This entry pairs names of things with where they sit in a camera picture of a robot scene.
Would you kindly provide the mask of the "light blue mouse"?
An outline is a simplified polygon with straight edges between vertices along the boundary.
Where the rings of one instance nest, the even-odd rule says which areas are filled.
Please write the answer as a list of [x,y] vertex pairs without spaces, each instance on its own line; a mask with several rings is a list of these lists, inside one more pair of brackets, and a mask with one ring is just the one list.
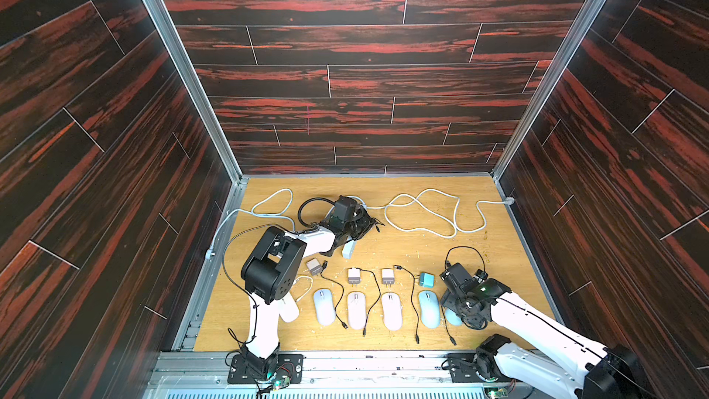
[[452,325],[452,326],[462,326],[463,325],[462,319],[453,310],[449,310],[448,308],[445,308],[444,315],[445,315],[446,321],[449,325]]

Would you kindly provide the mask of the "white power strip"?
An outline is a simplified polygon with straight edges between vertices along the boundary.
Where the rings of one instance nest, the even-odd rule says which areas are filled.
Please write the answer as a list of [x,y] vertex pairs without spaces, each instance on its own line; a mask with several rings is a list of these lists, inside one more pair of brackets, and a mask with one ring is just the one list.
[[354,254],[354,248],[356,246],[356,242],[354,240],[348,240],[342,248],[342,255],[345,260],[351,260],[352,256]]

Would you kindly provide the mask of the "grey blue mouse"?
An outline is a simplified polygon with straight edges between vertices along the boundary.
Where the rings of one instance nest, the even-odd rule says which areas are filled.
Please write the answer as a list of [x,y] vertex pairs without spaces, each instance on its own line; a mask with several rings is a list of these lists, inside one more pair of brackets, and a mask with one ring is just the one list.
[[420,305],[420,318],[425,327],[436,329],[441,324],[441,308],[437,295],[430,290],[423,290],[418,294]]

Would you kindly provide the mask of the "teal charger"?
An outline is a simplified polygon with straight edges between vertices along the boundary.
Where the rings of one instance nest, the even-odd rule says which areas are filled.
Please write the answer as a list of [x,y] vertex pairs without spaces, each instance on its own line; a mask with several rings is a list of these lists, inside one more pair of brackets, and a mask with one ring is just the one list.
[[419,273],[418,283],[419,286],[424,288],[433,288],[435,286],[435,276],[432,273],[421,272]]

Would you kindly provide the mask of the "pink charger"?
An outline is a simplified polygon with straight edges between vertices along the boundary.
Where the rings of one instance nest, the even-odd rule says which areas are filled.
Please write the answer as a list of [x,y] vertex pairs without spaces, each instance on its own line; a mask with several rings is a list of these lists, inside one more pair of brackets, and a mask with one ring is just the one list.
[[361,283],[361,270],[358,268],[349,268],[347,271],[348,284],[357,286]]
[[395,283],[395,272],[393,268],[383,268],[381,270],[381,282],[384,286],[392,286]]

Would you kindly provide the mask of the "white wireless mouse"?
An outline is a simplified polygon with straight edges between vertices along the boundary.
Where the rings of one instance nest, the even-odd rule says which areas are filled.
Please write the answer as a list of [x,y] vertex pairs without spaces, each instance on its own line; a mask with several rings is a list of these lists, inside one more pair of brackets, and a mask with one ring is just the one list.
[[292,323],[300,314],[299,307],[293,296],[288,293],[277,301],[279,315],[285,323]]

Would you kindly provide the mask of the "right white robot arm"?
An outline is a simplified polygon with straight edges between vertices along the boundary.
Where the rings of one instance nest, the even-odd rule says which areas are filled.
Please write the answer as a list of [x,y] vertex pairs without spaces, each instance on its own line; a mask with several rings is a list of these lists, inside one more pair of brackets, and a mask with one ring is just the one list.
[[494,334],[474,352],[447,356],[454,382],[478,376],[484,382],[517,380],[554,398],[648,398],[647,376],[639,358],[623,345],[610,348],[557,323],[498,280],[461,264],[445,265],[443,307],[467,327],[491,323],[524,338],[529,352]]

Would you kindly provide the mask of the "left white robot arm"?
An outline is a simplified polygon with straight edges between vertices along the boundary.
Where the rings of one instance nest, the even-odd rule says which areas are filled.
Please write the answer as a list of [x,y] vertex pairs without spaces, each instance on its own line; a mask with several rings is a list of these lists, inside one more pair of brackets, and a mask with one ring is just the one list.
[[266,361],[280,345],[279,302],[289,296],[304,258],[315,254],[330,256],[336,249],[354,243],[373,227],[382,225],[358,206],[353,214],[338,217],[335,212],[302,232],[291,233],[279,225],[269,227],[247,258],[241,277],[252,304],[245,353]]

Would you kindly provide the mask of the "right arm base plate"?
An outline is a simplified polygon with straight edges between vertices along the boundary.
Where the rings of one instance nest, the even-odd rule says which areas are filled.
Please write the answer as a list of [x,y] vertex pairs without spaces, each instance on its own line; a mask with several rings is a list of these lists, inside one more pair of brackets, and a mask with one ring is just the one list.
[[500,371],[495,356],[501,347],[510,343],[510,338],[494,334],[472,352],[448,354],[441,369],[450,373],[454,383],[509,382],[511,378]]

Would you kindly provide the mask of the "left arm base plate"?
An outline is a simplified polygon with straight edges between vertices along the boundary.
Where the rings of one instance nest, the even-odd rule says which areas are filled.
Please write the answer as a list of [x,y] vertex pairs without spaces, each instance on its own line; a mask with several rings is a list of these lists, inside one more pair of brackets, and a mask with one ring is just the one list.
[[228,384],[268,384],[273,389],[300,384],[303,376],[304,356],[276,352],[267,358],[258,358],[249,351],[234,354],[227,376]]

